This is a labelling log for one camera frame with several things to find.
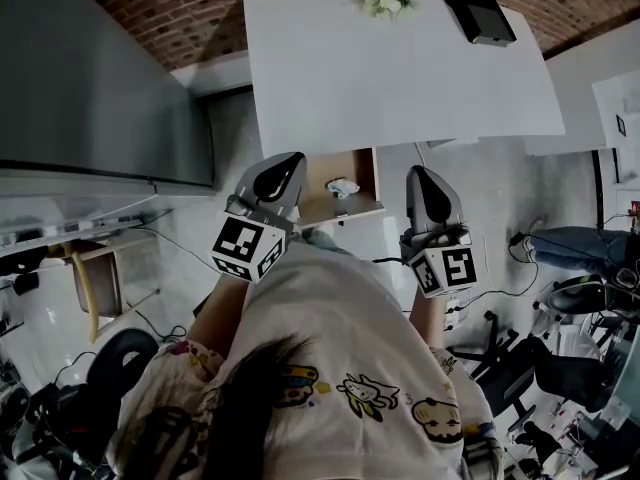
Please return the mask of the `black round stool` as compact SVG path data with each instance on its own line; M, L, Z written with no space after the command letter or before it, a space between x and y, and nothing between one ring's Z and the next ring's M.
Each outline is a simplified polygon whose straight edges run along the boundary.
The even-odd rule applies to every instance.
M121 330L95 356L86 383L120 399L136 385L158 350L158 343L148 332L137 328Z

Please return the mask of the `black office chair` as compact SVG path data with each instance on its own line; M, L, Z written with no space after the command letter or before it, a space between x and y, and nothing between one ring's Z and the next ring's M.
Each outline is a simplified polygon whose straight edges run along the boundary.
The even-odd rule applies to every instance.
M521 340L513 329L505 340L498 337L498 316L484 313L491 323L489 343L482 353L448 351L456 358L471 360L478 365L471 377L480 385L492 414L498 416L509 407L518 419L508 428L514 432L533 416L535 406L525 408L520 397L531 387L573 401L593 413L602 410L610 398L610 374L597 359L552 354L544 342L532 335Z

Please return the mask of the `person's right forearm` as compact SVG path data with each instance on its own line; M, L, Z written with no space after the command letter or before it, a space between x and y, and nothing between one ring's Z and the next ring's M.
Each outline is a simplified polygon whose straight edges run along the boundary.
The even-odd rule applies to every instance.
M435 349L444 349L444 320L447 298L425 297L416 289L409 321L424 342Z

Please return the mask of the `wooden chair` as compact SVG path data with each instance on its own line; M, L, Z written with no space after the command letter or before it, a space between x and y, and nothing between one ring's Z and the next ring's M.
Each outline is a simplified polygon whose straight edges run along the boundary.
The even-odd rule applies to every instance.
M48 247L48 259L62 260L73 272L80 309L89 317L89 343L119 323L125 315L159 295L159 288L136 302L124 292L119 256L129 249L144 249L152 241L145 236L133 240L110 237L103 241L75 239Z

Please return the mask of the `grey refrigerator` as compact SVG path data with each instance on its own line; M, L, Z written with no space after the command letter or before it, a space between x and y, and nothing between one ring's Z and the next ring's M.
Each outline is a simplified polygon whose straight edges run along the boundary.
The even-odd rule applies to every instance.
M0 257L213 194L199 103L93 0L0 0Z

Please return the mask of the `black box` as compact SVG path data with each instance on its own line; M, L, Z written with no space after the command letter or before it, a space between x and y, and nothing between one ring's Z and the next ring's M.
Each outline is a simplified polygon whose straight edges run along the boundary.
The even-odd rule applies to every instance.
M516 35L497 0L445 0L472 44L506 47Z

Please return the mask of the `wood-lined drawer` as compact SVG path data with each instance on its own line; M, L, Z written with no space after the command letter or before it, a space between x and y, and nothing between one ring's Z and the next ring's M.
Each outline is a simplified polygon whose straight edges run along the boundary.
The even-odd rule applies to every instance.
M329 184L345 179L359 190L343 199ZM307 177L297 207L300 229L339 223L385 211L379 200L379 176L374 148L319 155L307 160Z

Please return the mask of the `white desk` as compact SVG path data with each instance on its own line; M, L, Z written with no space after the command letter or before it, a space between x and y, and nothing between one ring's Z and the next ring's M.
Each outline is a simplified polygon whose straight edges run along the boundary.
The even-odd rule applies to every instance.
M524 16L473 44L444 0L375 18L353 0L243 0L262 151L322 155L484 137L559 136L561 110Z

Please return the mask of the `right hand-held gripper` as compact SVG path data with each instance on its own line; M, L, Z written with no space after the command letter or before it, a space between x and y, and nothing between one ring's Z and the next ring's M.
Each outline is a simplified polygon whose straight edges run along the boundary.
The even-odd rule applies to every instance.
M422 294L431 298L475 285L471 237L468 228L460 225L462 205L453 188L434 171L414 165L406 176L406 207L412 229L400 237L401 259ZM413 232L429 229L435 230Z

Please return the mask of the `person's left forearm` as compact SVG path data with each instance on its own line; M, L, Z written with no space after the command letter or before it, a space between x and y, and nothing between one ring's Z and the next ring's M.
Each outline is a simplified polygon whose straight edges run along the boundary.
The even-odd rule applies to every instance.
M186 339L227 358L242 316L249 283L222 275L206 299Z

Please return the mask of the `white cartoon print shirt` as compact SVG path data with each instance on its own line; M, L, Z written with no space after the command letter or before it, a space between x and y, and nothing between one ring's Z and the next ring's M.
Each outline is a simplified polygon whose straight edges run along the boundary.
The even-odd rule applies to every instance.
M503 480L485 395L410 313L372 264L293 237L227 358L185 336L126 394L117 480Z

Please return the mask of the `white power strip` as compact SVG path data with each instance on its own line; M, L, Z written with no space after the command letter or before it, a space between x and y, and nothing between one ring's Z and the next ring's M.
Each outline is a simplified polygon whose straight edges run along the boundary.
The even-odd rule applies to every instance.
M461 321L460 299L456 294L449 294L445 302L444 331L452 331L460 325Z

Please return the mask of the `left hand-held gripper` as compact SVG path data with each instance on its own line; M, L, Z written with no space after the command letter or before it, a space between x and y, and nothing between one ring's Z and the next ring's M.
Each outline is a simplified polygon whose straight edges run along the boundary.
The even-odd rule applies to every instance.
M266 275L286 251L306 176L303 153L274 155L245 171L214 224L209 254L219 272L250 283Z

